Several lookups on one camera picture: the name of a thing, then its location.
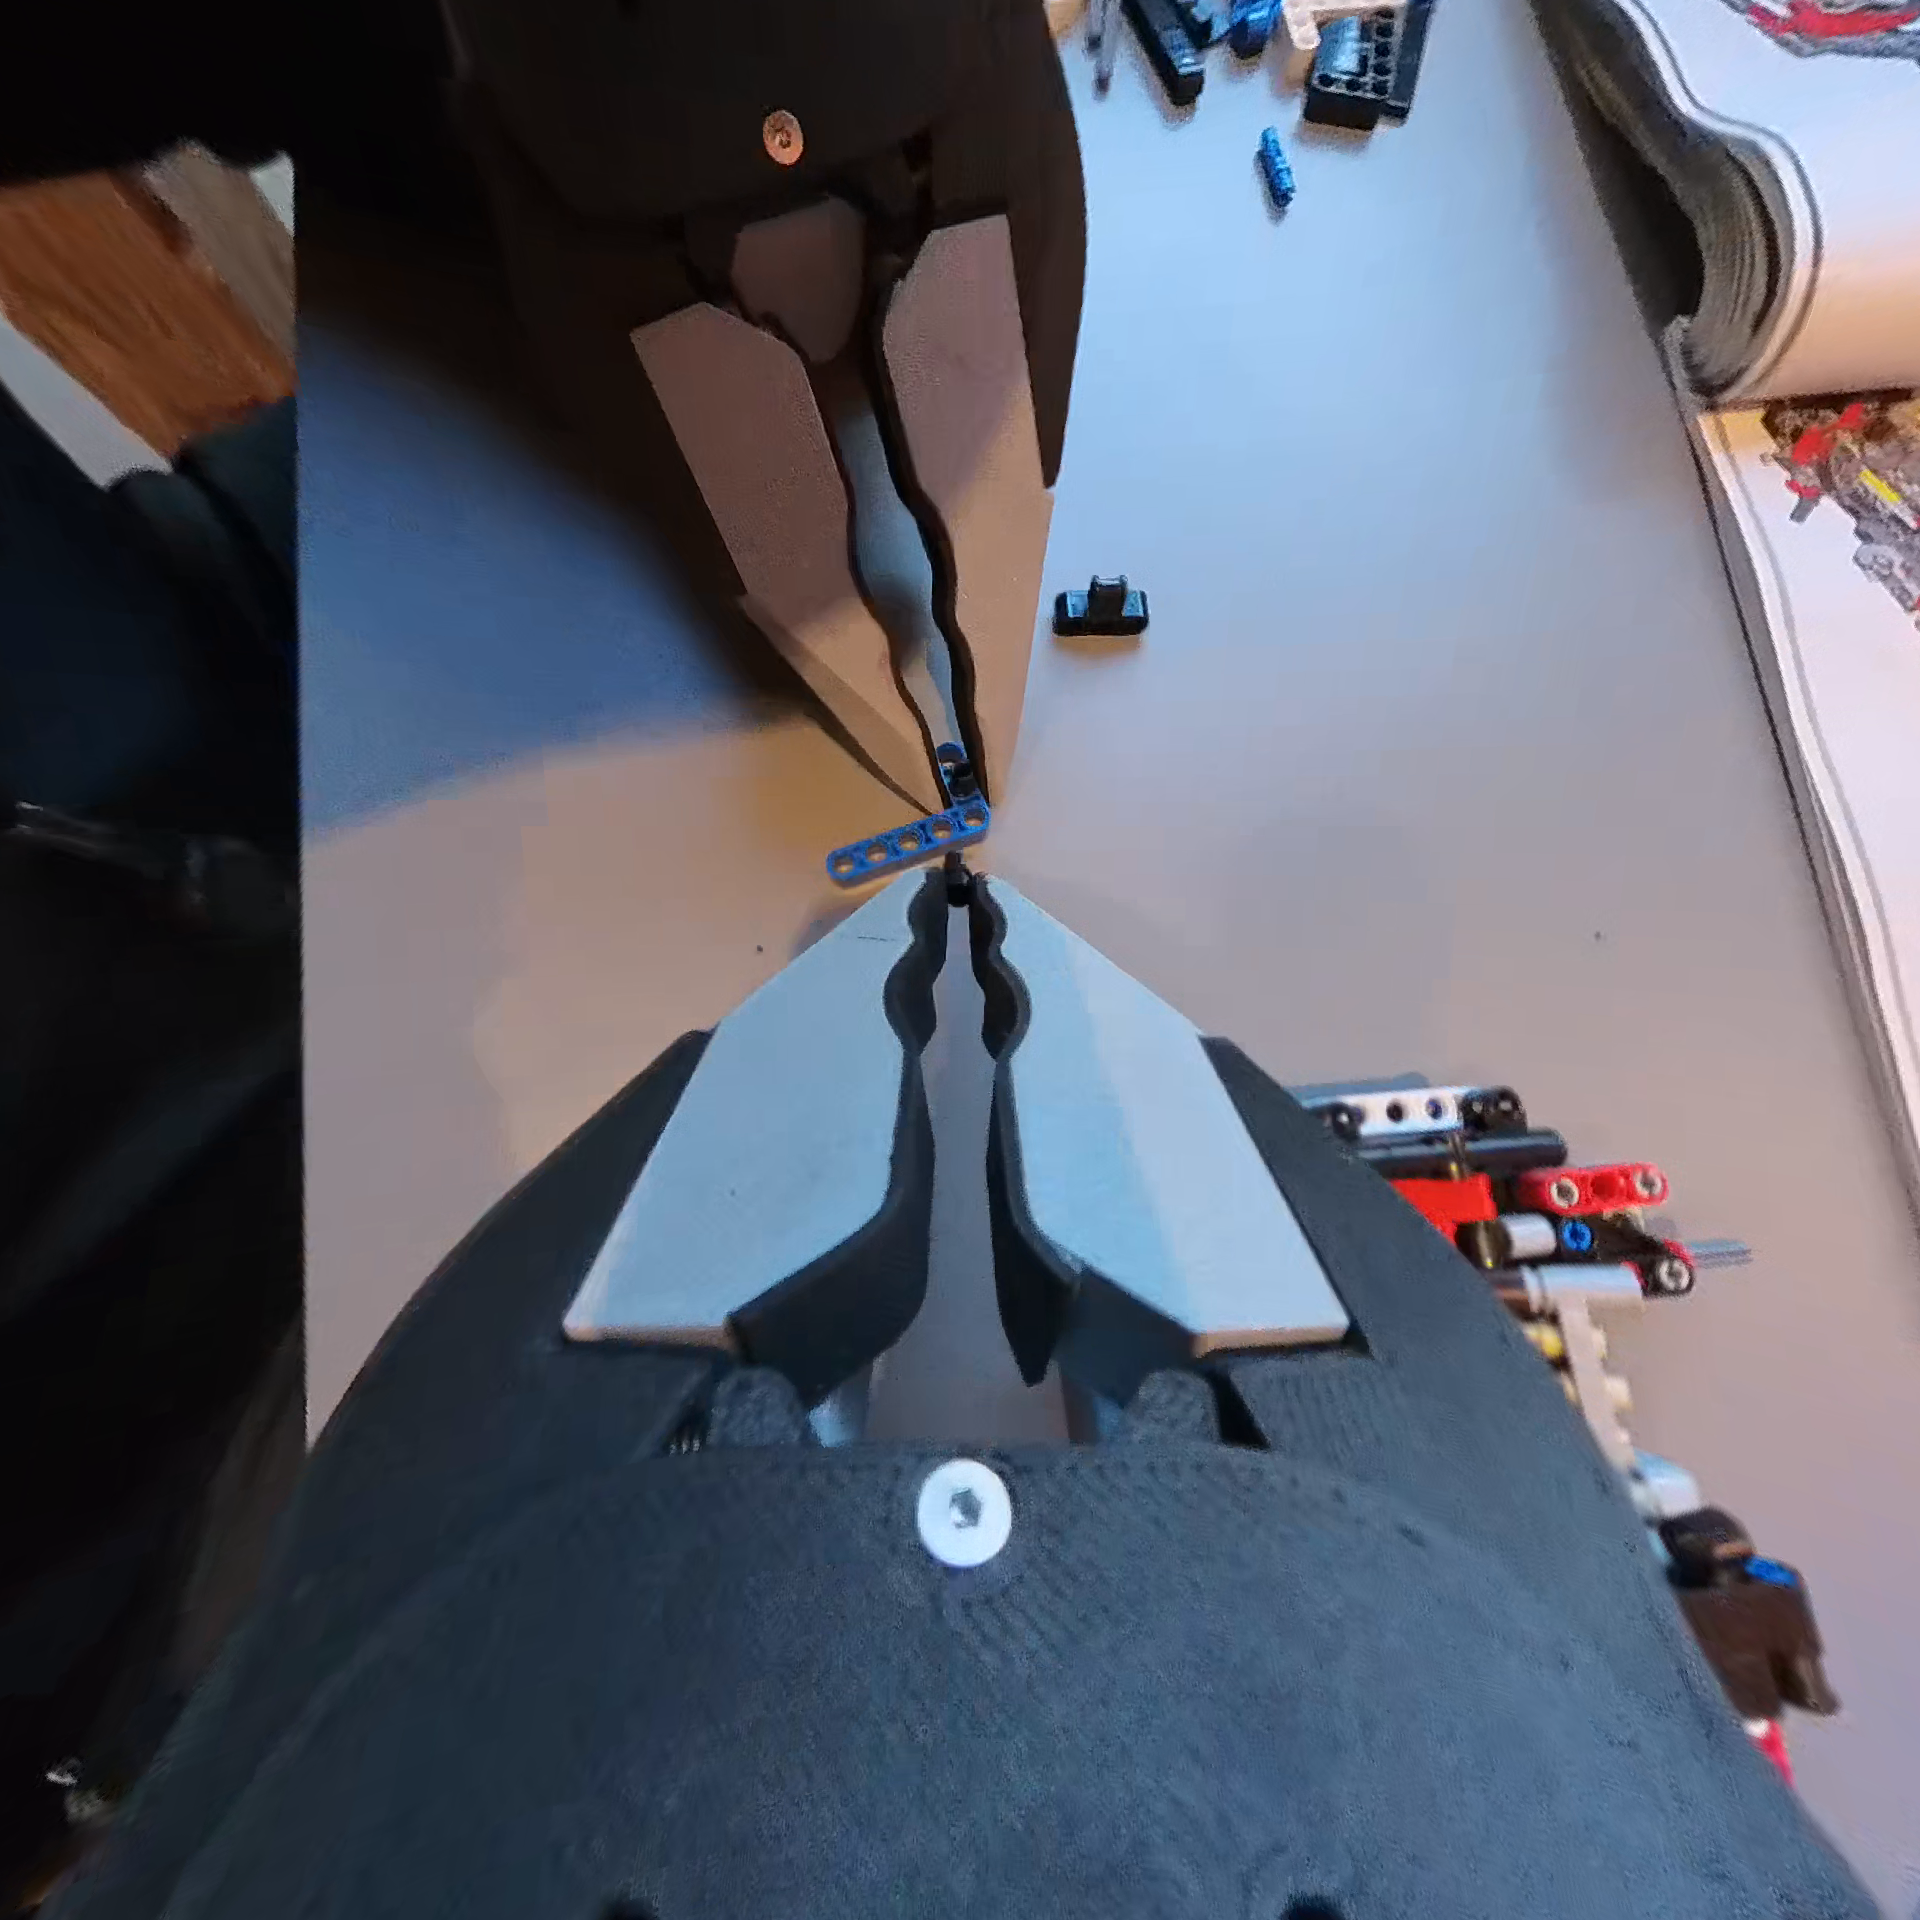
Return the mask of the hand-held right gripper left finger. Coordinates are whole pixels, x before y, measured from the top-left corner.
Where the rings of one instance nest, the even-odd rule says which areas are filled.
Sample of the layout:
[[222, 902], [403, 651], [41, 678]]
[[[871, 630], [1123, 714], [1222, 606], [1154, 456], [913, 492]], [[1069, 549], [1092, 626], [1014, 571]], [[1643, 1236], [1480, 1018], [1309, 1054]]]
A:
[[702, 1038], [564, 1310], [571, 1344], [721, 1355], [819, 1407], [900, 1340], [927, 1288], [947, 914], [941, 873], [900, 876]]

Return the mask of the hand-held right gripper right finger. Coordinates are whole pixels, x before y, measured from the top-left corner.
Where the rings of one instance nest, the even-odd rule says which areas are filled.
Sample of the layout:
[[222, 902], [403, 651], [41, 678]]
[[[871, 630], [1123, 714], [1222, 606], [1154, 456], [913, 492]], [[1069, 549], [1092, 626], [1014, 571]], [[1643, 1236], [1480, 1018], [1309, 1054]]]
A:
[[1028, 1385], [1137, 1388], [1351, 1326], [1203, 1035], [1015, 886], [969, 897], [994, 1291]]

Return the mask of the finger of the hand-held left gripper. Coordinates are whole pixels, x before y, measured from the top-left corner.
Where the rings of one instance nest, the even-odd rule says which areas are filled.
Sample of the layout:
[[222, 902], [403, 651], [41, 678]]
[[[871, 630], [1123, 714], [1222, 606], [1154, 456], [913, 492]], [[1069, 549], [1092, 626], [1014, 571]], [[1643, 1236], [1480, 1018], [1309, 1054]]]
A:
[[736, 577], [736, 602], [876, 778], [919, 810], [943, 789], [856, 567], [851, 492], [776, 332], [698, 301], [631, 332], [635, 361]]
[[1049, 484], [1009, 221], [931, 228], [876, 315], [876, 397], [894, 484], [922, 537], [930, 618], [971, 772], [1003, 804], [1024, 725]]

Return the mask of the brick car chassis model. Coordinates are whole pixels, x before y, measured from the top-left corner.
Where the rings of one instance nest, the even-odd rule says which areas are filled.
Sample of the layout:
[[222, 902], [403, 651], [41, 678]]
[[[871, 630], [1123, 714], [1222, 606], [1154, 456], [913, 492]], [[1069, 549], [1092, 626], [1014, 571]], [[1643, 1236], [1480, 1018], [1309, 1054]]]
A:
[[1745, 1740], [1796, 1788], [1788, 1719], [1839, 1711], [1809, 1587], [1708, 1501], [1689, 1469], [1638, 1446], [1631, 1386], [1610, 1344], [1614, 1324], [1687, 1298], [1704, 1275], [1745, 1266], [1750, 1247], [1677, 1232], [1660, 1165], [1573, 1159], [1507, 1084], [1402, 1076], [1293, 1097], [1500, 1298], [1624, 1482]]

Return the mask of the blue angled beam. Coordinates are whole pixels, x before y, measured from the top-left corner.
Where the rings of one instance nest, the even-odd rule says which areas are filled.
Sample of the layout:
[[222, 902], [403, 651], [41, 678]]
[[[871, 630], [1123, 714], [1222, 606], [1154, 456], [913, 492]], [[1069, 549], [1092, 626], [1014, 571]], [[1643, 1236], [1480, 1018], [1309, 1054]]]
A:
[[831, 849], [823, 859], [823, 873], [833, 886], [851, 890], [887, 881], [927, 862], [943, 862], [947, 853], [963, 855], [985, 840], [994, 814], [982, 789], [977, 799], [947, 806], [940, 762], [941, 749], [947, 744], [968, 757], [966, 749], [954, 740], [936, 749], [934, 770], [943, 804], [905, 825]]

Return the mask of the person's left forearm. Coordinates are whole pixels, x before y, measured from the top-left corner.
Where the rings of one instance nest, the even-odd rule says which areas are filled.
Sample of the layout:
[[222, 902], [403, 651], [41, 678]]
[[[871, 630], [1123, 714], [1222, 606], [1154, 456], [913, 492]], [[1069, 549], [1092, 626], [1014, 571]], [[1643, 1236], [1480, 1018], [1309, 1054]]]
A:
[[6, 2], [1, 180], [144, 164], [181, 145], [291, 160], [325, 191], [454, 160], [441, 9], [425, 2]]

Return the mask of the pile of loose bricks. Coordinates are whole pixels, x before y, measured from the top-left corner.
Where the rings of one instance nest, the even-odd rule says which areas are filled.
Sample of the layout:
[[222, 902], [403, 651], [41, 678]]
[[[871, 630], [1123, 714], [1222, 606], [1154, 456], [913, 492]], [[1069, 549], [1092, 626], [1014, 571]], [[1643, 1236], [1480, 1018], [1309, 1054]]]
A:
[[1189, 111], [1223, 48], [1240, 67], [1271, 57], [1304, 122], [1343, 133], [1400, 127], [1417, 95], [1436, 14], [1430, 2], [1086, 2], [1048, 5], [1055, 35], [1080, 24], [1094, 85], [1111, 82], [1127, 36], [1166, 109]]

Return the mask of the building instruction booklet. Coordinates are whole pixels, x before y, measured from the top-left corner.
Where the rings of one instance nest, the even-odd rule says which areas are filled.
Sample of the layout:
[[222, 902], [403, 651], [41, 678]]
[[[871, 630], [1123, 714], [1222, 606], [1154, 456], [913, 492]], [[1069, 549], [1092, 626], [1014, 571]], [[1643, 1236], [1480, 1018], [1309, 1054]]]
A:
[[1915, 5], [1541, 11], [1691, 243], [1657, 348], [1915, 1194]]

